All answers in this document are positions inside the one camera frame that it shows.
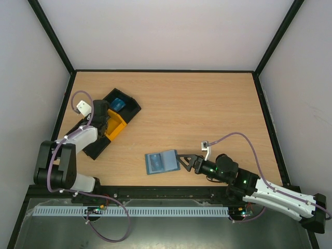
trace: table top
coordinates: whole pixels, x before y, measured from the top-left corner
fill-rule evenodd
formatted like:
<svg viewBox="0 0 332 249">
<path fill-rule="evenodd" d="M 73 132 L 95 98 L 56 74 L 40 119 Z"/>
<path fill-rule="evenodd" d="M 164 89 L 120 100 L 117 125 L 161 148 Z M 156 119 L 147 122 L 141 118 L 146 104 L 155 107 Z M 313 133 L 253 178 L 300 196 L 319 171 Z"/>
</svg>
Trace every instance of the table top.
<svg viewBox="0 0 332 249">
<path fill-rule="evenodd" d="M 144 155 L 170 149 L 204 155 L 201 141 L 238 131 L 253 143 L 266 179 L 282 184 L 250 73 L 78 72 L 71 94 L 85 90 L 93 99 L 102 99 L 114 88 L 135 98 L 142 110 L 96 160 L 79 152 L 79 173 L 111 186 L 221 186 L 182 166 L 179 171 L 147 175 Z M 78 94 L 74 104 L 80 100 L 88 102 Z M 81 118 L 69 103 L 59 138 Z M 251 148 L 241 136 L 212 146 L 210 160 L 222 153 L 258 174 Z"/>
</svg>

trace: gray wall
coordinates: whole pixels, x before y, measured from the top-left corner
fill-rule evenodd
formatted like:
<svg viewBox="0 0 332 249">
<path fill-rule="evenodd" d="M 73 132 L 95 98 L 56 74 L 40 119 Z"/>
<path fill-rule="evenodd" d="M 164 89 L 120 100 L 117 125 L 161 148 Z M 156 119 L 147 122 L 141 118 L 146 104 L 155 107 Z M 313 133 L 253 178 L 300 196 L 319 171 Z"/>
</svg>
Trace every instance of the gray wall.
<svg viewBox="0 0 332 249">
<path fill-rule="evenodd" d="M 6 248 L 69 74 L 27 1 L 0 2 L 0 34 L 0 248 Z"/>
<path fill-rule="evenodd" d="M 40 0 L 74 68 L 254 70 L 293 0 Z"/>
<path fill-rule="evenodd" d="M 332 210 L 332 1 L 307 0 L 260 79 L 292 184 Z M 317 234 L 332 247 L 332 221 Z"/>
</svg>

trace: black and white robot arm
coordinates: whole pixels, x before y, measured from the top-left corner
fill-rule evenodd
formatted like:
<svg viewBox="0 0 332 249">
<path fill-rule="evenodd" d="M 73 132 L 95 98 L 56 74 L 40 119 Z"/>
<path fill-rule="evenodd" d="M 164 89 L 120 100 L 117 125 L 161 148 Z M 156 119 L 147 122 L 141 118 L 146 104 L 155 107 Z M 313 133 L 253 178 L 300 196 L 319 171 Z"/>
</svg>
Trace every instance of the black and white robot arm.
<svg viewBox="0 0 332 249">
<path fill-rule="evenodd" d="M 202 151 L 206 152 L 205 157 L 177 155 L 177 160 L 187 171 L 194 169 L 196 174 L 204 174 L 209 179 L 228 184 L 226 195 L 234 202 L 260 204 L 288 215 L 310 231 L 325 232 L 325 220 L 330 219 L 325 216 L 326 213 L 328 215 L 330 213 L 326 210 L 324 195 L 320 193 L 314 196 L 305 195 L 275 185 L 263 176 L 259 177 L 255 173 L 239 168 L 239 165 L 225 154 L 219 155 L 216 162 L 211 162 L 208 160 L 211 146 L 207 141 L 202 142 Z"/>
<path fill-rule="evenodd" d="M 81 101 L 76 110 L 85 118 L 64 138 L 44 141 L 39 148 L 34 182 L 47 186 L 51 192 L 54 189 L 93 192 L 100 185 L 99 179 L 77 172 L 76 154 L 104 136 L 107 129 L 108 102 L 93 101 L 91 112 L 91 107 Z"/>
</svg>

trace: gray floor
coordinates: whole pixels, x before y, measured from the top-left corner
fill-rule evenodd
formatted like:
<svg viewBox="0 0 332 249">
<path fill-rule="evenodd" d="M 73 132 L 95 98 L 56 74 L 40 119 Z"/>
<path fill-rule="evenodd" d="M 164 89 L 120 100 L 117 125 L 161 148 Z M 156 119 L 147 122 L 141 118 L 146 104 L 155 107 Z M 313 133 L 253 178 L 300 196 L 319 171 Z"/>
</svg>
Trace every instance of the gray floor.
<svg viewBox="0 0 332 249">
<path fill-rule="evenodd" d="M 174 203 L 164 201 L 162 205 Z M 296 221 L 271 210 L 245 224 L 232 224 L 227 218 L 133 217 L 130 236 L 117 244 L 98 238 L 83 217 L 36 217 L 28 213 L 16 248 L 311 248 L 306 231 Z M 127 219 L 101 217 L 94 226 L 102 235 L 119 239 L 126 231 Z"/>
</svg>

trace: wooden table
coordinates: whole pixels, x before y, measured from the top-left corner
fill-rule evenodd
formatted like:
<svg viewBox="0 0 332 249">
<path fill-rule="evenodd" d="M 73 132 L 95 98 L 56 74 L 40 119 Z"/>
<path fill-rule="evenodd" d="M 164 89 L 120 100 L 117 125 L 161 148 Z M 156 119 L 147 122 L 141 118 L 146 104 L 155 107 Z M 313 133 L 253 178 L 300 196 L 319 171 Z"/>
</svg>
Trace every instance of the wooden table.
<svg viewBox="0 0 332 249">
<path fill-rule="evenodd" d="M 104 98 L 117 88 L 133 96 L 142 110 L 100 154 L 92 160 L 77 155 L 78 172 L 95 176 L 102 185 L 121 186 L 217 186 L 204 175 L 179 171 L 147 175 L 146 153 L 177 149 L 179 154 L 204 155 L 200 142 L 212 142 L 239 131 L 252 141 L 267 180 L 281 185 L 268 131 L 249 73 L 118 73 L 78 72 L 72 93 L 89 92 Z M 83 94 L 74 103 L 88 99 Z M 59 137 L 82 116 L 67 106 Z M 212 147 L 214 160 L 226 153 L 239 167 L 258 174 L 253 153 L 238 135 Z"/>
</svg>

